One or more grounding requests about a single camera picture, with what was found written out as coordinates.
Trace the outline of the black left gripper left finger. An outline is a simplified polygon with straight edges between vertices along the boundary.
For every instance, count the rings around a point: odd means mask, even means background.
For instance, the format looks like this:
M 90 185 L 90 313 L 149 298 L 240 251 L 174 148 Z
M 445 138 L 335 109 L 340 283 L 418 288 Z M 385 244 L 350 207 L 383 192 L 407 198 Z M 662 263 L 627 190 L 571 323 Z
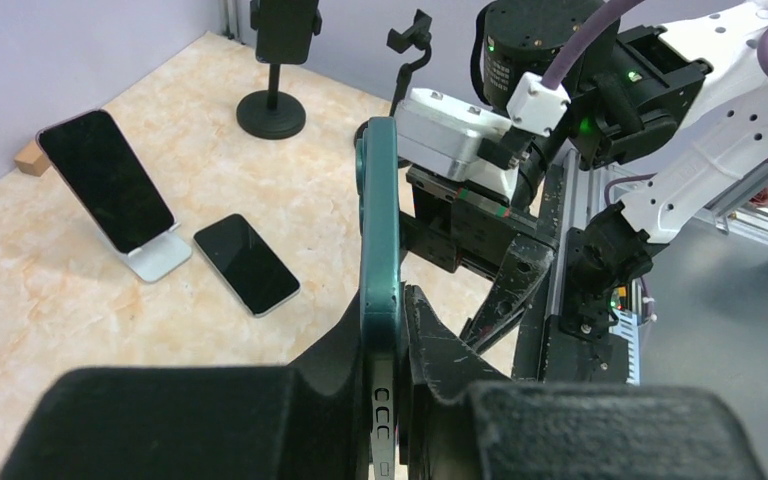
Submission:
M 362 479 L 360 303 L 283 366 L 75 369 L 2 479 Z

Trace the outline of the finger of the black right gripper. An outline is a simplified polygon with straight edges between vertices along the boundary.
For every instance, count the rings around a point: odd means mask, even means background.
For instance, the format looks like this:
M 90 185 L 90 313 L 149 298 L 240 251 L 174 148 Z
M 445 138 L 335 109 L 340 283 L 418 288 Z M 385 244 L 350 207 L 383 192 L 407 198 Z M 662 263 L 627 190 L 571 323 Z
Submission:
M 477 354 L 493 346 L 529 308 L 552 266 L 557 248 L 525 235 L 508 245 L 487 297 L 460 338 Z

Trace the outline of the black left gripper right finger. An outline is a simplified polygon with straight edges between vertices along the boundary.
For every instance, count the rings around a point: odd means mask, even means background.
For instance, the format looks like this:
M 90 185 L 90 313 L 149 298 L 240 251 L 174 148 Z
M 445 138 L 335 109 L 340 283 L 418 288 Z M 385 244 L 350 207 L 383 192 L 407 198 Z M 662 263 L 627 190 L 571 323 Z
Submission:
M 400 460 L 413 479 L 763 479 L 733 410 L 698 388 L 512 380 L 404 289 Z

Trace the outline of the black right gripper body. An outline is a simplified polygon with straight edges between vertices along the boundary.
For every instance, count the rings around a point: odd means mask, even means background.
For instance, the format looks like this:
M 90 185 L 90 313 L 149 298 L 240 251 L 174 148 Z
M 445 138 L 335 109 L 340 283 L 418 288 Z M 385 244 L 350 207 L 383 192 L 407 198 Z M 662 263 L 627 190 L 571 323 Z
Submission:
M 402 248 L 449 273 L 468 268 L 496 276 L 511 242 L 557 250 L 538 219 L 489 196 L 470 182 L 457 183 L 413 166 L 406 173 L 414 213 L 400 214 Z

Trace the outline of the dark green-edged smartphone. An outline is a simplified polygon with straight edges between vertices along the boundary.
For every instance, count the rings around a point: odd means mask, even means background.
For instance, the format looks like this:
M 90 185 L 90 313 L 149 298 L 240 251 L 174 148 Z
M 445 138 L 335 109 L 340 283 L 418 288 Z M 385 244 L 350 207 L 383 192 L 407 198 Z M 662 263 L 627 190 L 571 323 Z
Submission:
M 403 311 L 396 122 L 372 117 L 356 144 L 360 333 L 376 479 L 395 477 L 396 374 Z

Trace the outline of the silver metal phone stand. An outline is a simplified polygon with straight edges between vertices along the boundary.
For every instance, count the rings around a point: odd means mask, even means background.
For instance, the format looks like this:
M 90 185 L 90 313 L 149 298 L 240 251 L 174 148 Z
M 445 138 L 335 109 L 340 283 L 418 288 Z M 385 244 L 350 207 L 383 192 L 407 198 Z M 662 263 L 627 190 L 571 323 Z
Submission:
M 145 283 L 155 283 L 183 265 L 192 256 L 192 247 L 177 234 L 179 223 L 118 258 Z

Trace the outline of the black clamp stand back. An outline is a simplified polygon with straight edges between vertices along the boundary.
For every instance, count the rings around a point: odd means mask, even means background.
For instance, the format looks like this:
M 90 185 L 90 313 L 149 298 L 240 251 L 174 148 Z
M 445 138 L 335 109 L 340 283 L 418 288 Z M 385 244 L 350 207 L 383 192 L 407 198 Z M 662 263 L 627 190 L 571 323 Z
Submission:
M 268 87 L 246 95 L 236 108 L 238 125 L 250 135 L 282 140 L 298 134 L 305 126 L 306 111 L 293 95 L 280 90 L 281 64 L 269 66 Z

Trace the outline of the black clamp stand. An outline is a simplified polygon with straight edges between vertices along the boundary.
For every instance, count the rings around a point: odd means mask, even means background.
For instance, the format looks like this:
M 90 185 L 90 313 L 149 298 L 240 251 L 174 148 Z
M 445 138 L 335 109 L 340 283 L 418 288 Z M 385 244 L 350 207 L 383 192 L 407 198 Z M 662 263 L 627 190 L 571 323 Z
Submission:
M 306 111 L 293 95 L 280 90 L 281 64 L 269 66 L 268 87 L 246 95 L 236 108 L 238 125 L 250 135 L 282 140 L 298 134 L 305 126 Z
M 393 116 L 395 114 L 398 104 L 406 97 L 408 87 L 412 80 L 413 74 L 425 67 L 432 57 L 432 34 L 431 34 L 432 17 L 421 9 L 415 11 L 413 22 L 406 30 L 399 32 L 395 29 L 391 29 L 388 32 L 386 46 L 398 54 L 405 53 L 410 48 L 415 48 L 422 53 L 422 56 L 412 62 L 403 63 L 396 76 L 396 84 L 392 99 L 390 102 L 390 108 L 388 115 Z

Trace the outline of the purple smartphone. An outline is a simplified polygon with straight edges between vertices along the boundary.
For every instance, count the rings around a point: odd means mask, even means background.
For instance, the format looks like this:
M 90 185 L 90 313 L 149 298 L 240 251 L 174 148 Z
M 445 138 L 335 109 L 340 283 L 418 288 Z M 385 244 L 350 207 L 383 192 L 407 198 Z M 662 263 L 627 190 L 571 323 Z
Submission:
M 36 142 L 116 251 L 128 254 L 175 224 L 109 112 L 90 110 L 46 127 Z

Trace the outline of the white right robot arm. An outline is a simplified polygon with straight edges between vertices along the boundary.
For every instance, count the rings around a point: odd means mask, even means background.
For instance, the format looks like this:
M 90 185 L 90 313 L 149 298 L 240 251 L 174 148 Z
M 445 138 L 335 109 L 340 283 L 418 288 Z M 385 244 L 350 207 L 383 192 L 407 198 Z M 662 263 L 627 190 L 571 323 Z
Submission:
M 574 145 L 585 170 L 626 163 L 728 106 L 696 144 L 583 230 L 563 317 L 585 339 L 601 332 L 617 287 L 647 273 L 693 215 L 768 160 L 768 1 L 615 33 L 631 8 L 599 7 L 545 72 L 519 78 L 504 114 L 430 89 L 412 90 L 395 111 L 400 144 L 432 151 L 442 175 L 463 180 L 496 154 L 511 159 L 554 137 Z

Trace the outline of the black clamp stand right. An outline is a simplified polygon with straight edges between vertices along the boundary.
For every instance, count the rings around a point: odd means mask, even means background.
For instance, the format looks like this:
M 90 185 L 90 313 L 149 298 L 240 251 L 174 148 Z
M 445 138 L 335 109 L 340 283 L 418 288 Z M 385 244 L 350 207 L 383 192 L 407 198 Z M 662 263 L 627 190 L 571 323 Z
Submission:
M 395 29 L 391 29 L 388 32 L 386 46 L 398 54 L 405 53 L 410 48 L 415 48 L 422 53 L 422 56 L 412 62 L 403 63 L 396 76 L 396 84 L 392 99 L 390 102 L 390 108 L 388 115 L 393 116 L 395 114 L 398 104 L 406 97 L 408 87 L 412 80 L 413 74 L 425 67 L 432 57 L 432 34 L 431 34 L 432 17 L 421 9 L 415 11 L 413 22 L 406 30 L 399 32 Z

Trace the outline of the black smartphone white edge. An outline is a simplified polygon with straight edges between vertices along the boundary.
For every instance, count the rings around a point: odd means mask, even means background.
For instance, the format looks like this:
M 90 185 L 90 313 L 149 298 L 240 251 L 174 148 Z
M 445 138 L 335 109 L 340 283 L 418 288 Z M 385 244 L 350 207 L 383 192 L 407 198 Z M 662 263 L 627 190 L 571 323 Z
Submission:
M 195 232 L 193 240 L 246 310 L 263 317 L 301 289 L 297 277 L 239 213 Z

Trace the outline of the small wooden block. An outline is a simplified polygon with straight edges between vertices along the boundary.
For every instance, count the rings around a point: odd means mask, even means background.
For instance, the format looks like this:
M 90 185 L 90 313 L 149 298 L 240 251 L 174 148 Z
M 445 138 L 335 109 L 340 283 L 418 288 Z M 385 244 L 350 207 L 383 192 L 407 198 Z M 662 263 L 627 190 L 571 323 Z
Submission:
M 27 143 L 15 156 L 16 168 L 23 174 L 41 177 L 51 167 L 47 155 L 35 141 Z

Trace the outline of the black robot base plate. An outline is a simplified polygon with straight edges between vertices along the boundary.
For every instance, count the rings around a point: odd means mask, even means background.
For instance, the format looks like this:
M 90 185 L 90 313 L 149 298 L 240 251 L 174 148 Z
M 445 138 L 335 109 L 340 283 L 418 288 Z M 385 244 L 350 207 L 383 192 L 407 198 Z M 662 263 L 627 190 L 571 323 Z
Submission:
M 639 322 L 644 294 L 639 281 L 604 298 L 570 297 L 566 275 L 585 244 L 584 230 L 605 206 L 605 170 L 582 171 L 569 150 L 551 166 L 540 217 L 559 241 L 556 262 L 523 315 L 512 375 L 536 381 L 638 385 L 642 355 Z

